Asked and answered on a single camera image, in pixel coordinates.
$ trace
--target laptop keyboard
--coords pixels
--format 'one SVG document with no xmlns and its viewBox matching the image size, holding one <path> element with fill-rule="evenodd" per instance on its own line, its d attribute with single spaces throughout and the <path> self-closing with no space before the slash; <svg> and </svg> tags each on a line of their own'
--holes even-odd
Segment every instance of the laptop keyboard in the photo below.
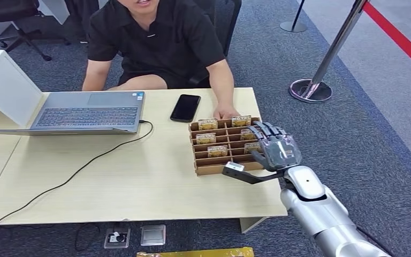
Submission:
<svg viewBox="0 0 411 257">
<path fill-rule="evenodd" d="M 137 107 L 46 108 L 36 126 L 132 126 L 137 111 Z"/>
</svg>

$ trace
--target laptop touchpad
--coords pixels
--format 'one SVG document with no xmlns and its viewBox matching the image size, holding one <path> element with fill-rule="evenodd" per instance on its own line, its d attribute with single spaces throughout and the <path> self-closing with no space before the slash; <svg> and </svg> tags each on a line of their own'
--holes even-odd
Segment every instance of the laptop touchpad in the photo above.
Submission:
<svg viewBox="0 0 411 257">
<path fill-rule="evenodd" d="M 128 93 L 96 93 L 89 97 L 88 105 L 112 105 L 126 106 L 129 104 L 130 97 Z"/>
</svg>

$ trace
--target floor socket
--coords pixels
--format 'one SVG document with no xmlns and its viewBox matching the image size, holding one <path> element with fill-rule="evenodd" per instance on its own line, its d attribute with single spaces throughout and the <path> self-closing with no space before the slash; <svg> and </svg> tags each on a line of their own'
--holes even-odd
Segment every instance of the floor socket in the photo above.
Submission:
<svg viewBox="0 0 411 257">
<path fill-rule="evenodd" d="M 106 230 L 104 248 L 128 248 L 130 228 L 111 228 Z"/>
</svg>

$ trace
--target yellow object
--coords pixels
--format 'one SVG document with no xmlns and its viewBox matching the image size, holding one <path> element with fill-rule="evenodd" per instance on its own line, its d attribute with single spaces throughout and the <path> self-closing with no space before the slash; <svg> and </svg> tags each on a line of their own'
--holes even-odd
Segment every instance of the yellow object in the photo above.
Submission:
<svg viewBox="0 0 411 257">
<path fill-rule="evenodd" d="M 251 247 L 173 253 L 137 253 L 136 257 L 254 257 Z"/>
</svg>

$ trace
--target stanchion base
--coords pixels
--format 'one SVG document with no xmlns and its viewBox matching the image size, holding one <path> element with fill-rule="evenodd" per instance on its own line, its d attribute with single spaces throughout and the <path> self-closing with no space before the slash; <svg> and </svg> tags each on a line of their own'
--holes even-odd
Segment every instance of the stanchion base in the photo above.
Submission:
<svg viewBox="0 0 411 257">
<path fill-rule="evenodd" d="M 319 84 L 316 92 L 310 98 L 302 97 L 302 94 L 308 88 L 310 79 L 301 79 L 294 81 L 294 83 L 289 86 L 289 93 L 296 99 L 307 102 L 307 103 L 322 103 L 330 99 L 333 95 L 331 87 L 327 86 L 324 82 Z"/>
<path fill-rule="evenodd" d="M 281 23 L 279 27 L 289 32 L 304 32 L 308 29 L 304 24 L 300 22 L 297 22 L 297 24 L 295 24 L 294 29 L 292 29 L 293 23 L 294 23 L 293 21 L 286 21 L 286 22 Z"/>
</svg>

